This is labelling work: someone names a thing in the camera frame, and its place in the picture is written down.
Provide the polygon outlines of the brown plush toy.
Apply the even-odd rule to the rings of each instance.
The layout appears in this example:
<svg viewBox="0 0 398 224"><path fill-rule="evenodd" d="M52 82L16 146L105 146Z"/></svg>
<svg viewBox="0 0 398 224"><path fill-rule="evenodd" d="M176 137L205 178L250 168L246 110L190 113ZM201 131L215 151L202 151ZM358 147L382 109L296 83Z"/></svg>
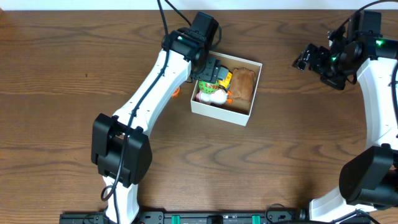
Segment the brown plush toy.
<svg viewBox="0 0 398 224"><path fill-rule="evenodd" d="M229 91L234 100L251 101L254 91L256 74L247 68L233 70Z"/></svg>

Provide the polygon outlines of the green patterned ball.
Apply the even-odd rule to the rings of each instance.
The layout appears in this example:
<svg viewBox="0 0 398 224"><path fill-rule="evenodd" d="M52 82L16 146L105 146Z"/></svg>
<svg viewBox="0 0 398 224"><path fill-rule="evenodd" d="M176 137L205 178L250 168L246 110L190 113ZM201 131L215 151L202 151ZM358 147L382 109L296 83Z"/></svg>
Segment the green patterned ball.
<svg viewBox="0 0 398 224"><path fill-rule="evenodd" d="M199 81L198 87L199 87L200 91L207 93L207 94L212 94L218 90L219 83L218 82L208 83L208 82L204 82L204 81Z"/></svg>

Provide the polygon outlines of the white pink duck toy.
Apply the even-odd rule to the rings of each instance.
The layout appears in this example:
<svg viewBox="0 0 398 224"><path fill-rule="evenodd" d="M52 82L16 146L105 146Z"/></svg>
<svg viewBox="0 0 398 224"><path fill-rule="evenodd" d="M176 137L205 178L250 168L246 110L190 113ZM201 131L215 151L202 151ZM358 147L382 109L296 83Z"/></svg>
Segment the white pink duck toy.
<svg viewBox="0 0 398 224"><path fill-rule="evenodd" d="M213 93L205 93L204 91L200 90L196 95L195 99L207 105L215 104L215 105L223 105L225 103L232 103L233 99L229 98L231 96L231 92L225 92L222 89L216 90Z"/></svg>

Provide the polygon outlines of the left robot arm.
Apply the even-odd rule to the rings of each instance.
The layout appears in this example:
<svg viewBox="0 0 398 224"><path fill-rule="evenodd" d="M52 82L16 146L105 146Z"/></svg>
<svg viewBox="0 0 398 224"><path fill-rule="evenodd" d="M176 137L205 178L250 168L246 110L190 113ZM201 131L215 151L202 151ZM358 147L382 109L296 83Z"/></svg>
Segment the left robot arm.
<svg viewBox="0 0 398 224"><path fill-rule="evenodd" d="M164 36L150 73L135 94L112 116L93 123L91 161L105 181L101 199L108 202L110 223L132 223L138 213L137 190L152 162L149 137L159 115L189 78L212 82L217 65L209 51L219 27L183 27Z"/></svg>

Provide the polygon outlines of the yellow grey toy truck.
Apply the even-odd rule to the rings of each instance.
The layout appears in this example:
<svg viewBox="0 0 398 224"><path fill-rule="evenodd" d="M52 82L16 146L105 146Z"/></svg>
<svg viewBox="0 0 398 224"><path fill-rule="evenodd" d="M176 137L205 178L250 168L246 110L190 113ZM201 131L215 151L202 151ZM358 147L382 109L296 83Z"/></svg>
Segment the yellow grey toy truck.
<svg viewBox="0 0 398 224"><path fill-rule="evenodd" d="M218 72L218 86L224 90L229 90L232 76L233 74L228 68L221 66Z"/></svg>

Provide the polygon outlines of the white cardboard box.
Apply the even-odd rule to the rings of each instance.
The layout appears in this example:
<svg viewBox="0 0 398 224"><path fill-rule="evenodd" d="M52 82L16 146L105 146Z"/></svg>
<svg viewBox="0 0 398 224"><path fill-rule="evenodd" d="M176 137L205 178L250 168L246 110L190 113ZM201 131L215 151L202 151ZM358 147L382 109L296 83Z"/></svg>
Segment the white cardboard box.
<svg viewBox="0 0 398 224"><path fill-rule="evenodd" d="M251 115L254 99L257 93L257 86L261 74L262 64L251 60L246 60L231 55L221 54L218 52L210 52L210 55L221 61L221 66L224 66L233 73L234 69L247 68L256 74L256 81L254 84L254 91L251 101L234 100L232 103L225 103L223 105L204 104L195 99L195 95L200 91L198 84L195 84L191 96L191 109L193 113L208 116L214 119L227 121L230 123L245 126Z"/></svg>

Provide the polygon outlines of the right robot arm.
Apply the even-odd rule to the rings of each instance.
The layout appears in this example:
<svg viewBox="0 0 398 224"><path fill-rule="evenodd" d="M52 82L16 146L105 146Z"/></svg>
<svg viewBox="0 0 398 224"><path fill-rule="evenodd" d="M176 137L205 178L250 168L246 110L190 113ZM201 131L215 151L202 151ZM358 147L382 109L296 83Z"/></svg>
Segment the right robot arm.
<svg viewBox="0 0 398 224"><path fill-rule="evenodd" d="M308 207L311 222L343 223L397 206L397 41L374 29L349 37L334 31L328 38L328 49L309 44L293 66L314 71L337 90L357 83L363 94L365 150L343 166L337 188Z"/></svg>

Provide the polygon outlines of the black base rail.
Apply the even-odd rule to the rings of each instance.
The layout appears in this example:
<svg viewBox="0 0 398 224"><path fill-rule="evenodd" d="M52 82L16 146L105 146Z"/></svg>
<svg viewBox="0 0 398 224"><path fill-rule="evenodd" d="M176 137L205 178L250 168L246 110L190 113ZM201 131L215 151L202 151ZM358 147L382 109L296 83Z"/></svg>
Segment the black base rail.
<svg viewBox="0 0 398 224"><path fill-rule="evenodd" d="M260 212L163 212L141 211L138 205L119 207L119 220L109 211L95 213L63 213L60 223L138 223L138 224L229 224L229 223L305 223L311 219L309 209L272 205Z"/></svg>

